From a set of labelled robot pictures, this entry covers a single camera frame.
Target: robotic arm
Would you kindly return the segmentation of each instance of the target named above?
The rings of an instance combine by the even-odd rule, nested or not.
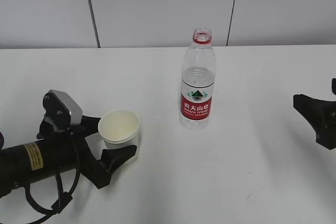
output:
[[[336,79],[332,79],[332,92],[336,94]],[[310,123],[316,132],[316,142],[325,148],[336,148],[336,102],[323,101],[296,94],[294,108]]]
[[[39,224],[59,214],[71,202],[79,176],[83,174],[98,189],[110,184],[113,173],[137,151],[135,145],[117,150],[103,150],[96,160],[85,137],[98,132],[100,118],[82,115],[82,109],[67,94],[50,90],[43,98],[46,110],[40,124],[38,141],[2,149],[0,133],[0,198],[13,189],[25,188],[28,203],[44,214]],[[60,173],[76,169],[71,189],[63,190]],[[58,199],[51,209],[40,206],[30,194],[30,184],[55,176]]]

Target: white wall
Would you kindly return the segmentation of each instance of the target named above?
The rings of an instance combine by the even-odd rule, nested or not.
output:
[[[335,43],[335,0],[236,0],[230,46]]]
[[[195,27],[227,39],[233,0],[92,0],[101,47],[188,46]]]
[[[0,0],[0,48],[97,47],[87,0]]]
[[[233,0],[92,0],[102,47],[225,45]],[[0,0],[0,48],[97,47],[88,0]],[[229,46],[335,44],[334,0],[236,0]]]

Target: cup rim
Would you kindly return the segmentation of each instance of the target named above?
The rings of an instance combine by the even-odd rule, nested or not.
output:
[[[133,115],[135,115],[136,119],[138,120],[138,127],[136,127],[135,132],[134,132],[131,136],[129,136],[128,138],[123,139],[123,140],[120,140],[120,141],[110,141],[110,140],[108,140],[107,138],[105,138],[105,137],[101,134],[101,132],[100,132],[100,125],[101,125],[101,124],[100,124],[100,122],[101,122],[102,118],[105,117],[106,115],[108,115],[108,114],[110,114],[110,113],[113,113],[113,112],[115,112],[115,111],[120,111],[120,110],[128,111],[128,112],[131,112]],[[132,139],[135,135],[138,134],[138,132],[139,132],[139,128],[140,128],[140,119],[139,119],[139,117],[138,117],[133,111],[131,111],[131,110],[127,110],[127,109],[115,109],[115,110],[111,110],[111,111],[105,113],[105,114],[100,118],[100,120],[99,120],[99,122],[98,122],[98,133],[99,133],[99,135],[103,138],[104,141],[106,141],[106,142],[108,142],[108,143],[110,143],[110,144],[121,144],[121,143],[124,143],[124,142],[129,141],[129,140]]]

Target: red label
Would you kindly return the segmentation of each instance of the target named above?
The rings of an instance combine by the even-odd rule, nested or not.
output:
[[[194,103],[181,94],[181,113],[191,120],[202,120],[209,116],[212,97],[206,102]]]

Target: yellow warning label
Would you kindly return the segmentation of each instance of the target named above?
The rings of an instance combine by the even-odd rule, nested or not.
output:
[[[32,142],[29,144],[25,144],[24,147],[26,148],[30,159],[31,169],[38,170],[43,168],[43,159],[37,144],[35,142]]]

